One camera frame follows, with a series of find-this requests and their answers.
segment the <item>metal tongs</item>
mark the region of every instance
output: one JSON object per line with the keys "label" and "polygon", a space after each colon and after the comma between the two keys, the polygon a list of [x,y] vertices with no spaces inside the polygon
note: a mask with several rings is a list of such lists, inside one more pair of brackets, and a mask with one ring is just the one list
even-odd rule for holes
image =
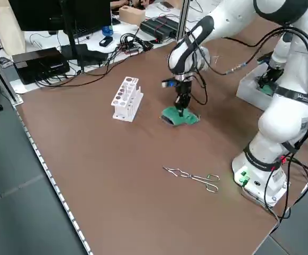
{"label": "metal tongs", "polygon": [[209,192],[218,193],[218,191],[219,191],[217,186],[210,183],[210,182],[219,182],[220,177],[218,175],[209,174],[207,176],[207,178],[203,178],[203,177],[199,177],[199,176],[196,176],[196,175],[186,173],[186,172],[180,170],[179,168],[163,167],[163,169],[170,172],[171,174],[174,174],[174,176],[176,176],[176,177],[190,178],[192,180],[201,182],[201,183],[206,185],[206,189]]}

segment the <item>desk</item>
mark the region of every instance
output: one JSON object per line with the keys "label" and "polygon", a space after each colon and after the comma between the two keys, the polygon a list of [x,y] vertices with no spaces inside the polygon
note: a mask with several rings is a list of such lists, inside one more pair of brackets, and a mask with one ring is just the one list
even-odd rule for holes
{"label": "desk", "polygon": [[[220,0],[198,0],[198,2],[202,6],[203,13],[199,13],[190,8],[189,14],[188,14],[188,21],[187,21],[187,27],[189,29],[191,29],[196,24],[196,22],[199,21],[202,17],[204,17],[209,12],[211,12],[218,5]],[[169,14],[173,14],[179,17],[180,10],[177,10],[174,8],[174,9],[171,9],[169,12],[164,13],[162,10],[158,8],[158,5],[160,5],[160,3],[154,3],[154,4],[149,5],[146,8],[147,18],[155,18],[161,15],[169,15]],[[191,6],[197,10],[199,9],[196,2],[192,2]],[[170,16],[169,18],[177,22],[179,20],[179,18],[175,18],[173,16]],[[114,41],[108,47],[99,46],[99,42],[104,37],[101,31],[93,33],[89,40],[87,40],[85,37],[81,37],[79,40],[81,43],[87,44],[89,50],[97,50],[99,52],[110,53],[115,49],[115,47],[119,43],[121,35],[125,33],[136,33],[138,26],[122,22],[119,25],[113,26],[113,29],[114,29],[114,34],[113,34]],[[56,47],[57,49],[59,49],[59,45],[69,44],[68,37],[63,31],[59,31],[58,36],[54,35],[51,37],[49,36],[47,31],[25,32],[24,36],[25,36],[27,52],[31,52],[31,51],[35,51],[39,49],[52,48],[52,47]],[[154,37],[150,36],[149,34],[144,33],[141,30],[139,30],[137,36],[140,37],[142,40],[155,39]],[[160,45],[154,45],[154,48],[164,46],[168,43],[169,42],[166,42]],[[7,57],[12,60],[12,57],[6,55],[5,52],[2,50],[0,50],[0,57]],[[117,61],[123,60],[126,57],[128,57],[128,55],[125,55],[122,53],[115,58],[115,61],[117,62]],[[75,65],[75,63],[76,61],[70,61],[71,70],[67,74],[71,74],[71,75],[75,74],[75,71],[78,71],[80,69],[77,65]],[[98,68],[98,66],[85,67],[85,70],[91,71],[96,68]],[[25,86],[19,79],[12,81],[11,85],[17,93],[25,93],[27,91],[31,91],[31,90],[39,88],[38,85],[36,85],[35,83]]]}
{"label": "desk", "polygon": [[[248,38],[254,35],[255,41],[271,27],[257,19],[239,37],[251,43]],[[275,225],[272,216],[241,196],[230,167],[258,129],[261,111],[235,97],[254,63],[228,77],[205,73],[209,103],[192,101],[190,107],[201,122],[172,128],[159,115],[176,96],[160,86],[171,76],[166,58],[173,45],[128,59],[113,75],[87,86],[31,91],[17,107],[94,254],[247,255]],[[219,70],[254,52],[224,39],[206,47],[221,56]],[[133,123],[112,119],[110,103],[125,76],[139,78],[144,93]],[[89,80],[82,75],[72,83]],[[198,84],[193,91],[203,97]],[[308,143],[297,156],[308,164]],[[173,177],[162,166],[217,174],[219,193]],[[305,184],[295,169],[291,201]]]}

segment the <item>keyboard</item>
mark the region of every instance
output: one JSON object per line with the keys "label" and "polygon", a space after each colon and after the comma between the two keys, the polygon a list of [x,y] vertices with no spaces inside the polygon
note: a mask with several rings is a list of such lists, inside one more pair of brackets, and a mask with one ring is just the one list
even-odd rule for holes
{"label": "keyboard", "polygon": [[93,28],[93,29],[78,28],[77,30],[73,29],[74,39],[80,38],[82,36],[89,36],[92,33],[95,33],[99,30],[101,30],[101,28]]}

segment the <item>white desk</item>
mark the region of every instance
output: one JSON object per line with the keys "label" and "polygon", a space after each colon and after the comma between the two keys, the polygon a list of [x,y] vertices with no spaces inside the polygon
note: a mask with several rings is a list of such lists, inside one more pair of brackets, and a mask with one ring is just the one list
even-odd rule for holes
{"label": "white desk", "polygon": [[[187,28],[191,29],[201,18],[203,18],[206,14],[211,12],[218,4],[221,2],[221,0],[198,0],[200,3],[203,13],[197,12],[193,9],[190,8],[189,14],[188,14],[188,19],[187,19]],[[169,16],[170,19],[174,21],[179,21],[179,15],[180,15],[180,10],[177,9],[170,9],[169,12],[163,12],[158,8],[160,3],[154,3],[149,5],[146,8],[146,17],[147,18],[155,18],[158,16],[162,15],[170,15],[173,14],[177,17],[174,16]],[[197,3],[192,1],[190,3],[190,6],[199,10],[199,6]],[[103,39],[103,34],[101,31],[95,32],[90,39],[86,39],[85,37],[81,37],[79,40],[83,44],[87,44],[89,50],[97,50],[99,52],[103,53],[110,53],[114,51],[116,48],[117,44],[119,43],[120,37],[125,34],[125,33],[136,33],[138,30],[138,26],[136,25],[131,25],[122,22],[121,24],[113,26],[114,34],[113,34],[113,42],[108,46],[108,47],[100,47],[99,42]],[[139,30],[137,36],[141,38],[142,40],[153,40],[155,39],[154,37],[150,36],[149,34],[144,33],[143,31]],[[57,35],[53,35],[49,37],[49,34],[47,31],[42,31],[42,32],[25,32],[24,33],[25,37],[25,44],[27,48],[27,52],[35,51],[35,50],[40,50],[40,49],[46,49],[46,48],[52,48],[52,47],[57,47],[59,49],[59,44],[61,45],[68,45],[69,44],[69,39],[68,36],[63,32],[59,31]],[[154,48],[161,47],[163,45],[166,45],[170,43],[171,40],[163,43],[163,44],[156,44],[154,45]],[[0,50],[0,57],[7,57],[9,59],[12,59],[11,56],[8,56],[3,50]],[[128,55],[121,53],[115,58],[115,62],[123,60],[127,58]],[[67,74],[75,74],[74,70],[78,71],[80,67],[77,65],[73,64],[76,63],[76,61],[70,61],[70,66],[72,67],[70,71]],[[91,71],[93,69],[98,68],[99,66],[94,66],[94,67],[85,67],[85,71]],[[39,88],[38,85],[35,83],[29,84],[29,85],[24,85],[20,80],[15,80],[11,82],[11,85],[13,89],[17,93],[25,93],[33,89]]]}

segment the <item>test tube rack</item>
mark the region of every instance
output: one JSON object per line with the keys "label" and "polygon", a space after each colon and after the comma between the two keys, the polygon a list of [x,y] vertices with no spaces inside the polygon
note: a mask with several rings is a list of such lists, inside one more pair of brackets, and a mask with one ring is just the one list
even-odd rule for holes
{"label": "test tube rack", "polygon": [[137,89],[138,81],[137,78],[126,77],[122,82],[112,101],[114,119],[128,122],[134,120],[143,97],[141,87]]}

